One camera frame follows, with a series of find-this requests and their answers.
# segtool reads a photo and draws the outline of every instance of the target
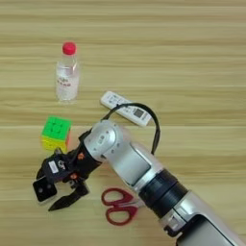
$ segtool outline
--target bottle label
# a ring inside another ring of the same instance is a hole
[[[60,100],[73,100],[77,96],[79,76],[57,75],[57,95]]]

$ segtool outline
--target red bottle cap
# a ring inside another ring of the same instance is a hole
[[[65,55],[74,55],[76,53],[76,44],[74,42],[65,42],[62,51]]]

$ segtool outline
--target scissors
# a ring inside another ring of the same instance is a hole
[[[115,200],[115,201],[107,201],[106,195],[108,195],[111,192],[117,192],[123,196],[122,199]],[[135,217],[136,212],[139,208],[144,207],[145,204],[140,199],[135,199],[134,196],[132,196],[127,191],[121,189],[121,188],[108,188],[106,189],[102,194],[102,203],[105,206],[112,206],[112,208],[107,209],[106,211],[106,218],[108,222],[113,224],[114,226],[124,226],[132,221],[132,219]],[[113,212],[119,212],[119,211],[126,211],[128,212],[128,218],[123,222],[117,222],[111,219],[111,214]]]

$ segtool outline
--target rubik's cube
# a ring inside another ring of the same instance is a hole
[[[48,117],[41,134],[43,148],[55,150],[60,147],[66,153],[71,125],[70,120],[56,116]]]

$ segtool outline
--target scissor blade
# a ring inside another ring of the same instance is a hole
[[[137,199],[137,200],[133,200],[132,202],[130,203],[125,203],[125,204],[120,204],[119,207],[127,207],[127,206],[134,206],[134,207],[137,207],[137,208],[141,208],[141,207],[144,207],[145,204],[144,202],[141,200],[141,199]]]

